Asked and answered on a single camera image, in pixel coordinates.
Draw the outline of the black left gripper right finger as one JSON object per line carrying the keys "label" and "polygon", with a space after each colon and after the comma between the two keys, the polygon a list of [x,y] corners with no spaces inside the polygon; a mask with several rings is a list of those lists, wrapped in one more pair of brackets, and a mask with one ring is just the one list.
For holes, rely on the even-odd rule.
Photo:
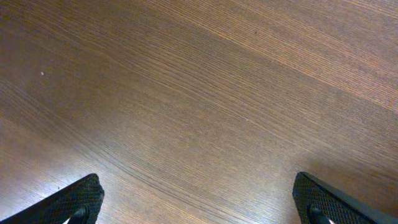
{"label": "black left gripper right finger", "polygon": [[298,172],[292,196],[304,224],[397,224],[373,209],[307,172]]}

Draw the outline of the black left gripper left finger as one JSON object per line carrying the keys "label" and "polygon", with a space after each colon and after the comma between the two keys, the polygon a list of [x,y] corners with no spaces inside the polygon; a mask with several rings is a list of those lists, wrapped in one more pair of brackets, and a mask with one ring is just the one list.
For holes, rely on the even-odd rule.
{"label": "black left gripper left finger", "polygon": [[89,174],[1,223],[95,223],[103,199],[98,175]]}

